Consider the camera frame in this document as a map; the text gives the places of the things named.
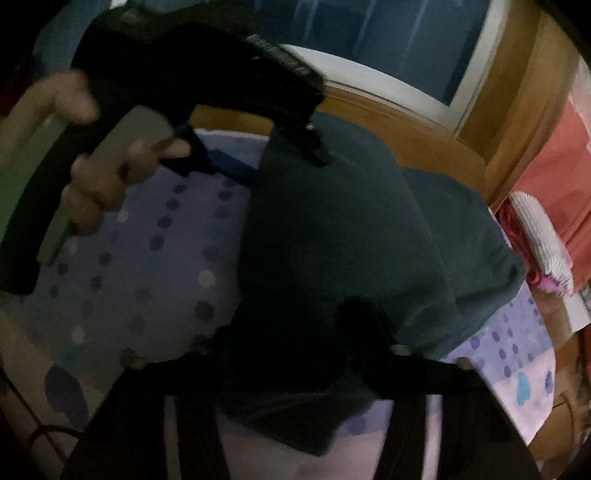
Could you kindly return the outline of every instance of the bed sheet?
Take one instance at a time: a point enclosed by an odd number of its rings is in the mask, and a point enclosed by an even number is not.
[[[267,141],[224,132],[200,135],[210,150],[252,166]],[[230,322],[239,303],[235,265],[248,198],[248,189],[220,175],[181,179],[161,169],[130,190],[124,208],[108,215],[97,235],[68,240],[56,263],[42,269],[32,296],[2,307],[0,361],[41,421],[62,429],[32,445],[50,479],[59,476],[78,432],[123,367],[135,358],[177,358]],[[530,442],[552,408],[555,360],[525,284],[443,361],[459,357],[473,362]],[[17,435],[29,439],[36,424],[3,385],[0,406]],[[377,459],[391,408],[390,402],[376,402],[347,421],[337,446],[348,442],[361,451],[367,440]],[[226,440],[248,437],[237,426],[221,425]],[[437,468],[437,398],[430,401],[429,425],[426,480]]]

